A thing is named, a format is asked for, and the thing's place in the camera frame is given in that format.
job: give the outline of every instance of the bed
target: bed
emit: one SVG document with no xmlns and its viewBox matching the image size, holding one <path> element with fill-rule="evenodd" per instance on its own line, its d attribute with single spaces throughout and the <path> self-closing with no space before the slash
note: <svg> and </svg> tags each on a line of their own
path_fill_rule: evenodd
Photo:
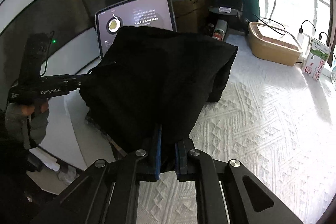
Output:
<svg viewBox="0 0 336 224">
<path fill-rule="evenodd" d="M 206 104 L 190 133 L 214 159 L 240 160 L 305 224 L 316 223 L 336 193 L 336 91 L 331 80 L 304 77 L 256 58 L 245 37 L 218 103 Z M 137 223 L 197 223 L 194 182 L 175 173 L 141 182 Z"/>
</svg>

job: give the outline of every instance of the gloved hand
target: gloved hand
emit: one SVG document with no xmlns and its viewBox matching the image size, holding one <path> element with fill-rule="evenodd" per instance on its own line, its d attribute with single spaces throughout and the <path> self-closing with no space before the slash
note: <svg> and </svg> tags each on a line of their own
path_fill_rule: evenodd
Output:
<svg viewBox="0 0 336 224">
<path fill-rule="evenodd" d="M 34 140 L 36 144 L 42 142 L 48 124 L 48 101 L 41 105 L 40 112 L 30 121 L 30 139 Z M 22 127 L 27 116 L 31 115 L 35 110 L 34 105 L 24 106 L 16 103 L 8 105 L 5 117 L 5 126 L 7 134 L 10 138 L 16 139 L 20 142 L 24 142 L 22 135 Z"/>
</svg>

